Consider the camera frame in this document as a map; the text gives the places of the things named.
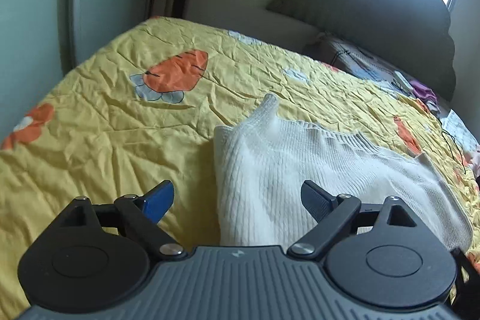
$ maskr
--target gray ribbed panel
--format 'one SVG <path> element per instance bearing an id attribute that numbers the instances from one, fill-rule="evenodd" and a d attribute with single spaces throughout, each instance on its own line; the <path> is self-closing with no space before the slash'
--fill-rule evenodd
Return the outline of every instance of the gray ribbed panel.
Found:
<path id="1" fill-rule="evenodd" d="M 442 307 L 417 315 L 382 314 L 365 309 L 330 287 L 315 263 L 291 260 L 280 247 L 199 247 L 192 258 L 162 264 L 141 292 L 114 308 L 92 314 L 60 314 L 32 307 L 20 317 L 21 320 L 420 318 L 438 320 L 454 316 Z"/>

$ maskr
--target headboard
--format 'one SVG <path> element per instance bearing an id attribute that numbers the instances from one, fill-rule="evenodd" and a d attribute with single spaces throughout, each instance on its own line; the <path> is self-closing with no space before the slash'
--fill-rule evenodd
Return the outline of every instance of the headboard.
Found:
<path id="1" fill-rule="evenodd" d="M 351 41 L 452 99 L 455 45 L 443 0 L 272 0 L 267 10 Z"/>

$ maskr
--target white logo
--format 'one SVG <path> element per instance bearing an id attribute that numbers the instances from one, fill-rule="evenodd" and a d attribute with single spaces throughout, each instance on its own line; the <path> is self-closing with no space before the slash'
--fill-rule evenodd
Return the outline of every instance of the white logo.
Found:
<path id="1" fill-rule="evenodd" d="M 238 250 L 238 251 L 232 252 L 232 255 L 236 258 L 240 258 L 241 256 L 245 255 L 245 252 L 243 252 L 242 250 Z"/>

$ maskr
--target white sweater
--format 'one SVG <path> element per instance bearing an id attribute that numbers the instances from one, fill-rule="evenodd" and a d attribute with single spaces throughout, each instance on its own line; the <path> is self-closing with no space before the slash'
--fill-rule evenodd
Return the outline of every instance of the white sweater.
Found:
<path id="1" fill-rule="evenodd" d="M 332 195 L 349 193 L 366 203 L 399 196 L 449 250 L 469 248 L 470 221 L 424 153 L 406 159 L 361 133 L 282 120 L 277 108 L 277 98 L 267 94 L 239 125 L 215 128 L 222 245 L 288 248 L 316 225 L 300 200 L 310 179 Z"/>

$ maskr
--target silver bolt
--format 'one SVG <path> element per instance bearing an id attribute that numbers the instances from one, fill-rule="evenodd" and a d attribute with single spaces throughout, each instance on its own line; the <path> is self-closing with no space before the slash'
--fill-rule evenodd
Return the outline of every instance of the silver bolt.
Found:
<path id="1" fill-rule="evenodd" d="M 295 243 L 290 249 L 297 255 L 310 255 L 315 251 L 315 247 L 308 243 Z"/>
<path id="2" fill-rule="evenodd" d="M 183 247 L 180 244 L 168 243 L 160 247 L 160 253 L 168 256 L 177 256 L 183 253 Z"/>

